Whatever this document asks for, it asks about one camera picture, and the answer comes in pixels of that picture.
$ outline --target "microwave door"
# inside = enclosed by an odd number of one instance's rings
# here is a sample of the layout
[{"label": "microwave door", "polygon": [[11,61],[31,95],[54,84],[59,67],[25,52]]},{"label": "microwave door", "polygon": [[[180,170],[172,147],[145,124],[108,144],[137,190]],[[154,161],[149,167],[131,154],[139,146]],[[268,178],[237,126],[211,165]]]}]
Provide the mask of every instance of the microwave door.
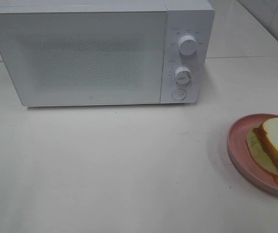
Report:
[{"label": "microwave door", "polygon": [[160,103],[166,12],[0,14],[26,106]]}]

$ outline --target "white microwave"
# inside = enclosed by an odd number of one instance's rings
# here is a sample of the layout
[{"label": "white microwave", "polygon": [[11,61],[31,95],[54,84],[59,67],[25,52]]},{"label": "white microwave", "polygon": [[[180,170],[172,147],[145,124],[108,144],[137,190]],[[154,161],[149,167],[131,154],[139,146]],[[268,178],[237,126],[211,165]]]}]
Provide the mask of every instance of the white microwave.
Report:
[{"label": "white microwave", "polygon": [[206,0],[0,0],[0,53],[25,106],[195,102]]}]

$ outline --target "white table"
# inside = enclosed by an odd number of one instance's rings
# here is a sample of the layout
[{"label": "white table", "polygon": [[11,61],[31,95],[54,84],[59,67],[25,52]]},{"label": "white table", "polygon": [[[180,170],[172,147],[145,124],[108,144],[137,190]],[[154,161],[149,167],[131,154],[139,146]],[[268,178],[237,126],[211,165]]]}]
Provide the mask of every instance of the white table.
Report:
[{"label": "white table", "polygon": [[197,104],[26,108],[0,63],[0,233],[276,233],[226,151],[278,114],[278,57],[207,59]]},{"label": "white table", "polygon": [[278,41],[237,0],[209,1],[216,14],[208,58],[278,56]]}]

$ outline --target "plate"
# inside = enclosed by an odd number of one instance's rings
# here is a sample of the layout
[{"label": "plate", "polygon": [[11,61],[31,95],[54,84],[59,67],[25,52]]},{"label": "plate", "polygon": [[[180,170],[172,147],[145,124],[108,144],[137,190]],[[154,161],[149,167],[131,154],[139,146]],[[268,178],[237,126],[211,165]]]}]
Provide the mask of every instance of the plate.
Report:
[{"label": "plate", "polygon": [[236,169],[251,183],[278,196],[278,184],[273,176],[258,166],[251,157],[246,136],[252,127],[262,124],[274,114],[252,114],[244,116],[233,123],[227,135],[227,150]]}]

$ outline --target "power knob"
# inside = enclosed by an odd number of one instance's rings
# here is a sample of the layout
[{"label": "power knob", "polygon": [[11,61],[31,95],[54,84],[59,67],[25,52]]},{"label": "power knob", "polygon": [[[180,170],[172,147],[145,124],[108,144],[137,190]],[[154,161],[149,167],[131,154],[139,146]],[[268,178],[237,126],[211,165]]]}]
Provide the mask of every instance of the power knob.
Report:
[{"label": "power knob", "polygon": [[197,39],[192,34],[185,34],[178,40],[178,46],[182,55],[190,56],[196,52]]},{"label": "power knob", "polygon": [[174,71],[174,79],[178,84],[187,84],[191,81],[191,71],[187,67],[178,67]]}]

